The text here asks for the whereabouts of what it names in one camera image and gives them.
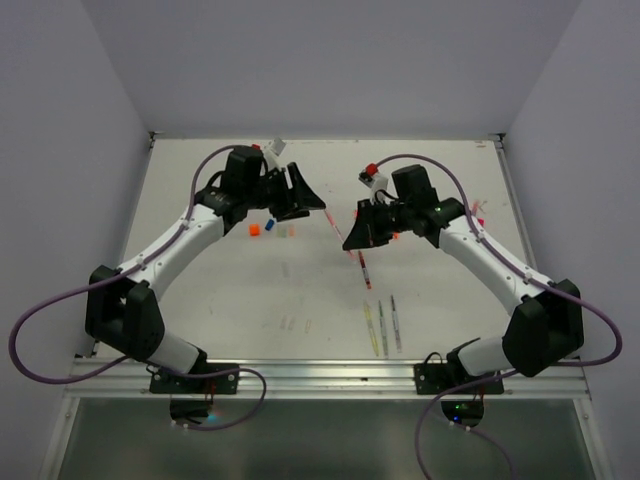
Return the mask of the orange highlighter cap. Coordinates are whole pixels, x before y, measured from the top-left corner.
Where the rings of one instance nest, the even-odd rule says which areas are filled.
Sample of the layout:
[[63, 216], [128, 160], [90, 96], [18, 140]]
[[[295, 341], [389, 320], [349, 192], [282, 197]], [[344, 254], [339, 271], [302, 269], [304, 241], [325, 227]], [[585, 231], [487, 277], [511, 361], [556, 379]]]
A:
[[257, 237], [261, 234], [260, 226], [258, 224], [251, 224], [249, 226], [249, 235], [251, 237]]

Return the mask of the grey thin pen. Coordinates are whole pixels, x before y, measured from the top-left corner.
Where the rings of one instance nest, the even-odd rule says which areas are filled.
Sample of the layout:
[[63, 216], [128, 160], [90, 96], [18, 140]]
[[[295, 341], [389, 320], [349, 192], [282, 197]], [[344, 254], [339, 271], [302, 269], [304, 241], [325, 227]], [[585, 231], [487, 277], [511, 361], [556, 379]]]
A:
[[394, 329], [396, 350], [398, 353], [402, 353], [400, 323], [399, 323], [398, 311], [397, 311], [394, 295], [390, 295], [390, 304], [391, 304], [392, 324]]

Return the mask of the red ink pen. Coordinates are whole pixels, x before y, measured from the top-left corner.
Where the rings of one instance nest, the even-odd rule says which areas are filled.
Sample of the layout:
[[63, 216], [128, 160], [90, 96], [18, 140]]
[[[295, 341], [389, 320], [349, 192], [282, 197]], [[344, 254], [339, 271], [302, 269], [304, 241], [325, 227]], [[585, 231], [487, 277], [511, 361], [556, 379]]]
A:
[[367, 268], [367, 265], [366, 265], [366, 261], [365, 261], [364, 255], [360, 250], [358, 250], [357, 254], [358, 254], [358, 260], [359, 260], [359, 263], [360, 263], [360, 267], [361, 267], [361, 271], [362, 271], [362, 274], [363, 274], [363, 278], [364, 278], [364, 282], [365, 282], [366, 288], [367, 288], [367, 290], [372, 290], [372, 283], [371, 283], [371, 279], [370, 279], [370, 275], [369, 275], [369, 272], [368, 272], [368, 268]]

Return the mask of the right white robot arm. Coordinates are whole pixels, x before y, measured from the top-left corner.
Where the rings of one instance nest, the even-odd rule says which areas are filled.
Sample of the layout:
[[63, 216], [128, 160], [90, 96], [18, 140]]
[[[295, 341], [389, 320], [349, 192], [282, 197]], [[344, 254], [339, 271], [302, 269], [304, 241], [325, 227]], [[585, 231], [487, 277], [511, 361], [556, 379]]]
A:
[[[583, 346], [581, 308], [574, 302], [578, 288], [569, 280], [553, 282], [502, 246], [488, 248], [491, 237], [467, 215], [467, 205], [439, 199], [424, 167], [403, 167], [388, 179], [370, 164], [359, 179], [370, 195], [357, 204], [344, 249], [383, 246], [394, 234], [410, 231], [467, 268], [510, 317], [502, 336], [473, 339], [447, 354], [445, 379], [451, 389], [468, 392], [481, 376], [501, 370], [534, 377]], [[389, 181], [395, 197], [386, 190]]]

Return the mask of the yellow pen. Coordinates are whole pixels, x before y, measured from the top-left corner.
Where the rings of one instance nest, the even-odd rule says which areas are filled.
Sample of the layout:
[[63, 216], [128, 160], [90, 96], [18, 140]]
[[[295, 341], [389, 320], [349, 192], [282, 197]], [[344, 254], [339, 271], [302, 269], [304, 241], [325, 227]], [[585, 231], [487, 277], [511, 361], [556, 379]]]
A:
[[372, 346], [374, 355], [376, 357], [379, 357], [380, 351], [379, 351], [379, 345], [378, 345], [378, 341], [377, 341], [376, 332], [375, 332], [374, 325], [373, 325], [371, 309], [370, 309], [370, 306], [369, 306], [369, 304], [368, 304], [368, 302], [366, 300], [363, 301], [363, 312], [364, 312], [365, 321], [366, 321], [366, 325], [367, 325], [367, 330], [368, 330], [368, 334], [369, 334], [369, 338], [370, 338], [370, 342], [371, 342], [371, 346]]
[[385, 359], [389, 358], [389, 344], [388, 344], [388, 335], [386, 328], [386, 320], [384, 315], [384, 309], [381, 300], [378, 300], [378, 317], [380, 324], [380, 333], [382, 340], [382, 348], [383, 348], [383, 356]]

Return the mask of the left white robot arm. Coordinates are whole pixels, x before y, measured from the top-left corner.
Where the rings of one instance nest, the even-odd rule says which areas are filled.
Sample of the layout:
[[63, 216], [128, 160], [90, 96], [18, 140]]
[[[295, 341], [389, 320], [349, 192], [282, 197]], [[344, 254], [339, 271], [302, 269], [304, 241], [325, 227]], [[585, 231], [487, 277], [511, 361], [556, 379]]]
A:
[[117, 268], [101, 266], [91, 274], [86, 332], [128, 358], [171, 371], [185, 392], [201, 390], [207, 355], [167, 329], [159, 302], [184, 269], [249, 211], [266, 209], [281, 222], [325, 209], [296, 163], [280, 166], [284, 148], [280, 139], [264, 147], [222, 148], [224, 168], [203, 187], [190, 186], [187, 206], [168, 230]]

